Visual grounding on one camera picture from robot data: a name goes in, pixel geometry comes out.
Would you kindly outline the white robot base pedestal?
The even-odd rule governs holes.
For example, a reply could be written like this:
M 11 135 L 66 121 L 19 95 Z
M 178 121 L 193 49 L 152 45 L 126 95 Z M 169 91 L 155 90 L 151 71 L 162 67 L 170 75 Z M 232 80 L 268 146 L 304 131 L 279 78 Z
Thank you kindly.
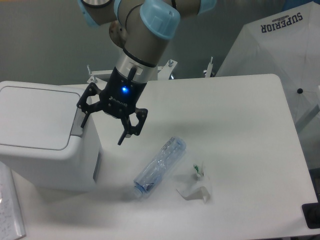
M 109 26 L 109 37 L 117 49 L 122 52 L 128 39 L 128 33 L 118 20 L 111 22 Z

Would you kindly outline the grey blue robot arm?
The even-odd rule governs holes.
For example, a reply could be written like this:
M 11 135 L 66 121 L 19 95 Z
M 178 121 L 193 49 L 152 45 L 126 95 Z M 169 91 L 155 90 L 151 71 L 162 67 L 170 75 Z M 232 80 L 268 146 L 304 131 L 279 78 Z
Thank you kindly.
M 103 111 L 120 119 L 124 131 L 118 141 L 138 136 L 148 110 L 136 106 L 168 43 L 182 18 L 212 10 L 215 0 L 79 0 L 78 5 L 90 26 L 118 21 L 127 32 L 123 52 L 104 89 L 90 83 L 77 107 L 85 114 Z

